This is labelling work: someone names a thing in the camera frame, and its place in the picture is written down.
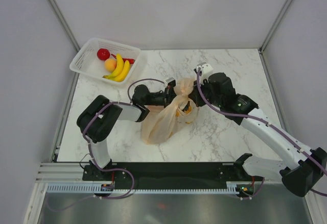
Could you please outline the peach banana-print plastic bag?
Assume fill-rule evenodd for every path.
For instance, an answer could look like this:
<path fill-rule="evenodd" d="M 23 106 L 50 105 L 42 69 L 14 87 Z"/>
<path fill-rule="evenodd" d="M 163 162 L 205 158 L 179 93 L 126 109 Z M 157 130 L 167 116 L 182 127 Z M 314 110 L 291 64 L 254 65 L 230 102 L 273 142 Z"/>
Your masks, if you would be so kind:
<path fill-rule="evenodd" d="M 166 142 L 186 125 L 192 124 L 198 117 L 199 108 L 189 98 L 194 89 L 194 78 L 177 81 L 174 91 L 176 97 L 171 104 L 164 107 L 164 91 L 150 95 L 148 116 L 141 125 L 141 139 L 146 144 Z"/>

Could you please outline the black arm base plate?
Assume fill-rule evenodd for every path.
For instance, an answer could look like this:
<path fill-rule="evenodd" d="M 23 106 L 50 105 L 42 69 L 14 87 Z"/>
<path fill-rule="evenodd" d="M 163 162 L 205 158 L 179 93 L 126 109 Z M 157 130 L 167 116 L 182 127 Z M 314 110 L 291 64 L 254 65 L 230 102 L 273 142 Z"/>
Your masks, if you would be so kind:
<path fill-rule="evenodd" d="M 227 182 L 261 181 L 233 162 L 116 162 L 107 169 L 122 168 L 134 176 L 134 189 L 218 189 Z"/>

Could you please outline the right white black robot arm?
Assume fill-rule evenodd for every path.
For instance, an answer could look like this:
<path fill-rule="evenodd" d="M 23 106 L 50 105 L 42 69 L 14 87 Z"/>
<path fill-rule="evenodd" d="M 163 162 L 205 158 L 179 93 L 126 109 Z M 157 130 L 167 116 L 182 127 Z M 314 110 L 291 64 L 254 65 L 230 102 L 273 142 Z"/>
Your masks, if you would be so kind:
<path fill-rule="evenodd" d="M 240 157 L 242 163 L 233 168 L 237 179 L 258 176 L 281 181 L 292 194 L 299 197 L 310 191 L 323 195 L 314 190 L 314 186 L 326 175 L 325 150 L 320 147 L 312 149 L 276 126 L 256 102 L 235 92 L 231 79 L 225 73 L 201 68 L 196 68 L 195 73 L 190 98 L 198 107 L 207 105 L 234 121 L 256 135 L 280 157 L 276 161 L 244 154 Z"/>

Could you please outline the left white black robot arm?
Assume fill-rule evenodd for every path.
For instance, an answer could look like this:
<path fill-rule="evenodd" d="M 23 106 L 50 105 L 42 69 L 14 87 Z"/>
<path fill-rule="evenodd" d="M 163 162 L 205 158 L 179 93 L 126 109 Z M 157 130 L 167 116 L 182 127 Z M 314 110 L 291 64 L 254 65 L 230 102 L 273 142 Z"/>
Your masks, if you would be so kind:
<path fill-rule="evenodd" d="M 151 92 L 144 84 L 135 87 L 130 103 L 112 102 L 98 95 L 79 115 L 77 126 L 88 143 L 89 154 L 95 165 L 94 174 L 100 180 L 110 178 L 111 157 L 107 147 L 107 137 L 118 120 L 144 121 L 150 113 L 148 106 L 166 107 L 176 96 L 176 81 L 171 80 L 165 89 Z"/>

